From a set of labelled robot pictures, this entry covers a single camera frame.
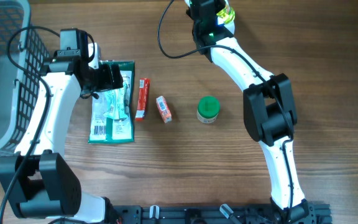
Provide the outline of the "yellow liquid bottle silver cap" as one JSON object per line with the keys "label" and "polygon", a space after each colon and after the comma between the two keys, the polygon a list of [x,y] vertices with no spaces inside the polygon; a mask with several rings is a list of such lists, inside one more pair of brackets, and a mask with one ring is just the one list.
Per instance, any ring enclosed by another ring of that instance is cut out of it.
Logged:
{"label": "yellow liquid bottle silver cap", "polygon": [[236,13],[234,9],[226,3],[225,7],[216,13],[218,25],[227,25],[234,21]]}

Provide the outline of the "light green wipes pack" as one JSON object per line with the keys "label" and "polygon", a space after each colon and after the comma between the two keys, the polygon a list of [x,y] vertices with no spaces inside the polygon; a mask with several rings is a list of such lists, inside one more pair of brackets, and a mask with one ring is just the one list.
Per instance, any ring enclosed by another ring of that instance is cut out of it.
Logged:
{"label": "light green wipes pack", "polygon": [[126,86],[109,90],[104,95],[108,101],[107,110],[104,112],[104,116],[115,120],[124,121],[129,117],[126,113]]}

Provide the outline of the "red stick sachet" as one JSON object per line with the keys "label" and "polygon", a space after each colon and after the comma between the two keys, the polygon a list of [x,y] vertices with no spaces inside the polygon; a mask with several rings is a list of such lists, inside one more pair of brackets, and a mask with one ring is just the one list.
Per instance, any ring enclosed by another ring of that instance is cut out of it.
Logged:
{"label": "red stick sachet", "polygon": [[145,118],[148,96],[149,96],[149,88],[150,88],[150,79],[141,78],[139,80],[139,98],[138,98],[137,110],[135,114],[136,121],[142,121]]}

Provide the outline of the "green glove package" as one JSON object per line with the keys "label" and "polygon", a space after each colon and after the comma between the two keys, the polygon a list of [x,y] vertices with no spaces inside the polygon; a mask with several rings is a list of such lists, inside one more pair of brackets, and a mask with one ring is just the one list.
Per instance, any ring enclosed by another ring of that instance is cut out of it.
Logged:
{"label": "green glove package", "polygon": [[119,65],[126,86],[126,113],[124,121],[115,121],[105,117],[108,101],[104,92],[99,92],[99,98],[92,100],[91,126],[88,142],[90,144],[121,144],[134,141],[134,124],[131,116],[132,93],[134,89],[135,63],[133,61],[104,60],[99,64]]}

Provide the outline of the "red white tissue pack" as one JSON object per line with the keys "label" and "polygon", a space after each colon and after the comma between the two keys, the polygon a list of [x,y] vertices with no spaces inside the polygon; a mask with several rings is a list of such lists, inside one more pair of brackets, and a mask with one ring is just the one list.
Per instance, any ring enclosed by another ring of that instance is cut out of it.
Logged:
{"label": "red white tissue pack", "polygon": [[168,123],[172,120],[172,114],[169,110],[169,107],[167,105],[167,102],[163,96],[159,96],[156,98],[156,104],[157,108],[159,110],[159,113],[163,119],[164,123]]}

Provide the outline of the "green lid jar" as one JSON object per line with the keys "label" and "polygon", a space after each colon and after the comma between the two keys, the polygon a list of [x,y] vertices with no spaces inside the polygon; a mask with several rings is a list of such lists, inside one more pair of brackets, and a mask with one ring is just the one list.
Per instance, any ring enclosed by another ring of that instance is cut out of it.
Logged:
{"label": "green lid jar", "polygon": [[213,96],[200,99],[197,106],[197,118],[204,124],[215,122],[220,111],[219,100]]}

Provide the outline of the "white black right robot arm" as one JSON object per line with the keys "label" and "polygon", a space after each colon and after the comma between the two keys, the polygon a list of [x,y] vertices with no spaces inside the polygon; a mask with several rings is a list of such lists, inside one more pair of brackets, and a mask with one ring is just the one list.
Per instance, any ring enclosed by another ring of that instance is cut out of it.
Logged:
{"label": "white black right robot arm", "polygon": [[234,37],[234,23],[225,16],[227,1],[187,1],[198,51],[222,68],[243,92],[244,125],[261,146],[272,183],[271,201],[281,223],[308,216],[308,204],[299,185],[293,157],[297,123],[291,83],[285,74],[274,75],[252,60]]}

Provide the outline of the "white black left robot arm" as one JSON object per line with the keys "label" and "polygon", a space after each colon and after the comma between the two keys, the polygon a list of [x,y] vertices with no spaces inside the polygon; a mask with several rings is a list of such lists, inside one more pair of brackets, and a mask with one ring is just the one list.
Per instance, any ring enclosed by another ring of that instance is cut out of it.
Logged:
{"label": "white black left robot arm", "polygon": [[64,158],[70,117],[79,98],[97,98],[122,88],[117,65],[96,65],[92,36],[76,28],[59,33],[60,48],[34,72],[40,88],[24,137],[14,154],[0,158],[4,189],[1,210],[17,218],[50,218],[53,222],[121,223],[106,197],[84,193]]}

